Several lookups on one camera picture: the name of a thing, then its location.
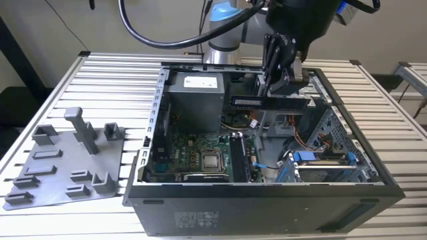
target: motherboard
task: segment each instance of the motherboard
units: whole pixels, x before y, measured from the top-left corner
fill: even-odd
[[[235,174],[244,172],[244,181],[260,182],[260,170],[251,164],[258,160],[254,138],[246,137],[238,146],[234,150],[228,135],[174,133],[168,161],[154,163],[152,181],[232,183]]]

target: white wall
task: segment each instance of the white wall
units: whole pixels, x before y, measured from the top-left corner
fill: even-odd
[[[20,76],[18,75],[15,69],[12,68],[7,57],[0,51],[0,93],[8,87],[22,87],[26,86]]]
[[[116,0],[50,0],[70,28],[94,52],[183,53],[159,50],[127,33]],[[136,30],[158,41],[178,41],[198,34],[202,0],[126,0]],[[358,59],[373,73],[390,73],[399,61],[427,62],[426,0],[383,0],[382,10],[359,13],[350,26],[333,23],[327,36],[308,52],[316,59]],[[2,0],[0,15],[43,81],[54,86],[83,47],[44,0]],[[243,56],[259,56],[260,46],[243,45]]]

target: gray power supply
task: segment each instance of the gray power supply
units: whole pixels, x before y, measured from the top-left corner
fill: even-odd
[[[188,133],[220,131],[224,78],[218,72],[179,72],[164,89],[170,94],[178,128]]]

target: black cable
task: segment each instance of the black cable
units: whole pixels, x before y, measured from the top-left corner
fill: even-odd
[[[79,40],[79,42],[82,43],[84,49],[86,49],[87,51],[90,51],[87,45],[83,43],[83,41],[80,40],[80,38],[78,37],[78,35],[74,33],[74,31],[72,31],[72,30],[70,29],[70,27],[67,26],[67,23],[64,22],[64,19],[62,18],[59,12],[55,10],[55,8],[54,8],[54,6],[51,5],[51,3],[48,2],[48,0],[44,0],[44,1],[46,1],[47,5],[51,7],[51,9],[54,10],[54,12],[56,13],[56,16],[59,17],[62,23],[64,24],[64,26],[66,26],[66,28],[68,29],[68,31],[71,32],[71,34],[75,36],[75,38],[76,38],[76,39]]]
[[[202,6],[202,11],[200,11],[200,20],[199,20],[199,36],[202,35],[202,20],[203,20],[203,13],[206,10],[206,6],[207,6],[207,0],[203,0],[203,6]],[[199,53],[199,46],[202,48],[202,44],[199,44],[196,46],[196,53]]]
[[[264,3],[266,3],[266,1],[260,0],[254,7],[251,7],[250,9],[240,12],[232,21],[227,22],[223,26],[215,28],[210,32],[202,34],[200,36],[195,36],[190,39],[186,39],[182,41],[175,41],[175,42],[152,41],[135,31],[135,29],[131,26],[130,20],[128,20],[124,0],[119,0],[119,11],[120,11],[120,17],[122,17],[124,27],[126,27],[128,33],[131,34],[131,36],[136,40],[139,40],[143,44],[146,44],[154,48],[172,50],[172,49],[188,48],[194,45],[204,43],[206,41],[208,41],[208,40],[216,38],[218,36],[220,36],[222,34],[227,33],[230,30],[236,28],[242,23],[244,23],[247,20],[250,20],[250,18],[264,7]]]
[[[417,117],[421,115],[422,109],[423,109],[422,107],[418,108],[415,115],[413,117],[414,119],[417,119]]]
[[[399,100],[398,100],[398,104],[401,103],[401,100],[402,100],[403,95],[406,94],[409,88],[410,88],[410,84],[407,84],[407,86],[406,86],[406,88],[405,88],[405,90],[403,90],[403,92],[402,92],[402,95],[401,95]]]

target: label sticker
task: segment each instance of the label sticker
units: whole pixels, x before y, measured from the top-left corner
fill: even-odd
[[[216,228],[220,212],[218,211],[176,211],[175,226],[178,228]]]
[[[258,123],[259,123],[259,121],[256,121],[256,120],[254,119],[254,120],[251,121],[251,124],[250,124],[251,128],[255,128]]]
[[[216,77],[208,76],[187,76],[184,78],[184,88],[216,89]]]

